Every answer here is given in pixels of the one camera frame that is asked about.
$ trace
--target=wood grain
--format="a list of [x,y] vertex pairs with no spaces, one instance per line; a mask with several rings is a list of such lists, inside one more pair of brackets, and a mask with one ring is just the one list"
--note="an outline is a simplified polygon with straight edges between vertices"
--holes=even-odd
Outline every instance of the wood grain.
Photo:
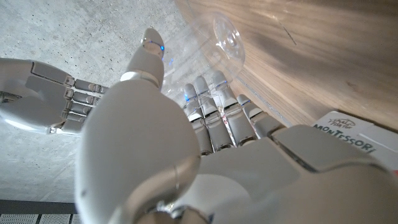
[[398,129],[398,4],[394,1],[175,0],[192,21],[227,15],[246,61],[236,93],[286,125],[341,110]]

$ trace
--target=metal grate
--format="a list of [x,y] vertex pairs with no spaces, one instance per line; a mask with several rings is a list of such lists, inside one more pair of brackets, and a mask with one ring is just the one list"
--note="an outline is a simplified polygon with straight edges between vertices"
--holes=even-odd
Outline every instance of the metal grate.
[[38,216],[33,214],[2,214],[0,216],[0,224],[36,224]]
[[79,214],[74,214],[72,216],[71,224],[83,224],[83,220],[81,219],[81,216]]
[[39,224],[69,224],[70,214],[43,214]]

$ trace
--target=robotic hand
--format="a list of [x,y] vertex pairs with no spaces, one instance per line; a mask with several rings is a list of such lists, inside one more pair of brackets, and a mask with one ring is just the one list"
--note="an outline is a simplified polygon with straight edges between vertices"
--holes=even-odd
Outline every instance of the robotic hand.
[[91,106],[107,89],[46,63],[0,58],[0,118],[27,131],[79,134]]
[[159,91],[163,50],[160,35],[146,30],[121,82],[108,90],[77,85],[42,63],[0,60],[0,116],[30,131],[67,132],[76,121],[68,120],[71,111],[89,111],[74,104],[98,102],[70,87],[107,90],[77,153],[75,202],[84,223],[398,223],[391,171],[315,128],[286,128],[246,96],[235,98],[221,72],[213,83],[223,112],[197,77],[185,85],[184,114]]

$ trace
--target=robotic arm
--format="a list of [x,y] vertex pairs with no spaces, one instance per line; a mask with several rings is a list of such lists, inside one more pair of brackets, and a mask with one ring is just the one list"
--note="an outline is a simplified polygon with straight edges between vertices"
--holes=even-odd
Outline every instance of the robotic arm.
[[[286,128],[215,71],[230,136],[203,77],[185,85],[185,111],[160,93],[163,50],[148,29],[110,89],[0,60],[2,119],[46,134],[76,134],[85,119],[75,180],[85,223],[398,223],[398,181],[379,161],[315,128]],[[106,94],[98,103],[74,89]]]

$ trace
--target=clear plastic bottle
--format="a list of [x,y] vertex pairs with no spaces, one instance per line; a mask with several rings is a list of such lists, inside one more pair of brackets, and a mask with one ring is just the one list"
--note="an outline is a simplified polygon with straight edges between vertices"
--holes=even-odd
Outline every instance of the clear plastic bottle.
[[231,21],[219,12],[202,14],[166,41],[162,93],[183,107],[185,84],[202,75],[212,91],[212,74],[217,70],[231,83],[244,58],[243,42]]

